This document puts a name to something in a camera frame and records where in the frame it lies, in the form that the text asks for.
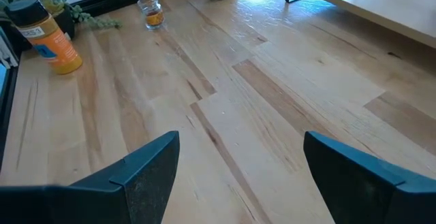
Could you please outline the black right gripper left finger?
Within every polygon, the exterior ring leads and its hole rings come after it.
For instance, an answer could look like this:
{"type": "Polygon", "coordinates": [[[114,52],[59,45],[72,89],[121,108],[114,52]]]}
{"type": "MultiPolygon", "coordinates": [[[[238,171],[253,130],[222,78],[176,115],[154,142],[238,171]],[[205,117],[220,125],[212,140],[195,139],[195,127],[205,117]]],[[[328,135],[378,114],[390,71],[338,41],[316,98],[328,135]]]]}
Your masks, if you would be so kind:
{"type": "Polygon", "coordinates": [[[179,153],[169,131],[68,186],[0,187],[0,224],[161,224],[179,153]]]}

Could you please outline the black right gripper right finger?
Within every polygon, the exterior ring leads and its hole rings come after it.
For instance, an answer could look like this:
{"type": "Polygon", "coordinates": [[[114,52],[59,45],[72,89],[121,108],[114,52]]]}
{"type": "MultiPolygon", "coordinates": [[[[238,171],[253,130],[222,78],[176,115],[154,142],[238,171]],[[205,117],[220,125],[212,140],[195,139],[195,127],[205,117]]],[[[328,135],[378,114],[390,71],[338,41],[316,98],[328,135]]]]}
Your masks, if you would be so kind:
{"type": "Polygon", "coordinates": [[[335,224],[436,224],[436,179],[315,131],[303,148],[335,224]]]}

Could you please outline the orange spice jar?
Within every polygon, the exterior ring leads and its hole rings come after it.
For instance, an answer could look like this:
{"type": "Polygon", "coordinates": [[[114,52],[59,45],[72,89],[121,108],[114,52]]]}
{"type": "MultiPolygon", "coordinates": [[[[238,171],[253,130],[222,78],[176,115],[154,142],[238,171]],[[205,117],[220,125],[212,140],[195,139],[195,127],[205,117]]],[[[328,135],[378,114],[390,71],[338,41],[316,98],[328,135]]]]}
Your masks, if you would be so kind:
{"type": "Polygon", "coordinates": [[[82,58],[40,0],[14,1],[5,13],[55,73],[68,74],[82,65],[82,58]]]}

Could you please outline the small glass jar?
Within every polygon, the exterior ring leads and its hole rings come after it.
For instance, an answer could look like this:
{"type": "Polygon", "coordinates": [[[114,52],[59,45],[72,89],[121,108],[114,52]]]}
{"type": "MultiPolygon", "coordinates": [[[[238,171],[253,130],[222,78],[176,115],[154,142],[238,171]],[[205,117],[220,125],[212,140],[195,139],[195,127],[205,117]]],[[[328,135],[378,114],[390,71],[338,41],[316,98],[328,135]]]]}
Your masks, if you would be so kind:
{"type": "Polygon", "coordinates": [[[138,0],[137,4],[148,29],[156,29],[163,24],[164,14],[159,0],[138,0]]]}

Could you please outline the small potted succulent plant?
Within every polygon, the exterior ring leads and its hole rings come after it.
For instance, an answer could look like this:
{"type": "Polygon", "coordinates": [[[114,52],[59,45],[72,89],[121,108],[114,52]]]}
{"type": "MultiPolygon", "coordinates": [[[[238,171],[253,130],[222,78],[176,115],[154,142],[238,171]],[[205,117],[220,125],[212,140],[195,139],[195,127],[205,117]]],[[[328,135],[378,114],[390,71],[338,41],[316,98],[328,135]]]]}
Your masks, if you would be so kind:
{"type": "MultiPolygon", "coordinates": [[[[13,30],[17,31],[18,29],[16,28],[16,25],[5,13],[6,7],[15,1],[17,0],[0,0],[0,22],[7,22],[13,30]]],[[[72,34],[69,33],[70,37],[73,37],[75,34],[73,27],[74,22],[84,22],[92,29],[119,29],[122,27],[121,22],[118,20],[93,17],[90,13],[84,12],[79,5],[73,6],[71,3],[68,3],[67,0],[40,1],[48,12],[55,18],[57,24],[64,32],[66,32],[67,29],[64,29],[63,25],[72,28],[72,34]]]]}

